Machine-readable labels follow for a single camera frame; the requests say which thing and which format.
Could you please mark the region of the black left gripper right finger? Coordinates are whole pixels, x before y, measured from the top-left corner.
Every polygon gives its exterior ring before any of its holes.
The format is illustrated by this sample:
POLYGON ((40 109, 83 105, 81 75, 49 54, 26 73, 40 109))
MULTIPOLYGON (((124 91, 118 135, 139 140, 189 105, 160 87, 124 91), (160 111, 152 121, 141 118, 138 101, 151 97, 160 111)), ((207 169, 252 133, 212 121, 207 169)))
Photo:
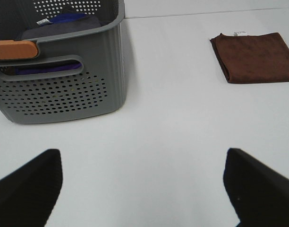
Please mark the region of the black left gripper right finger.
POLYGON ((227 152, 223 183, 240 227, 289 227, 289 179, 239 148, 227 152))

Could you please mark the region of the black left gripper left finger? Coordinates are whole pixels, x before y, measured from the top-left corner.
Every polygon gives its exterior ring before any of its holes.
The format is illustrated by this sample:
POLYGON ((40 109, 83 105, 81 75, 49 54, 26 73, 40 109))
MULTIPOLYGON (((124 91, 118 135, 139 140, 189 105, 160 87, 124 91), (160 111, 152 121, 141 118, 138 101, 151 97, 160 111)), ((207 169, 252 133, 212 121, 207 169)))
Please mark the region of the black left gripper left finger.
POLYGON ((0 179, 0 227, 43 227, 63 184, 61 155, 49 149, 0 179))

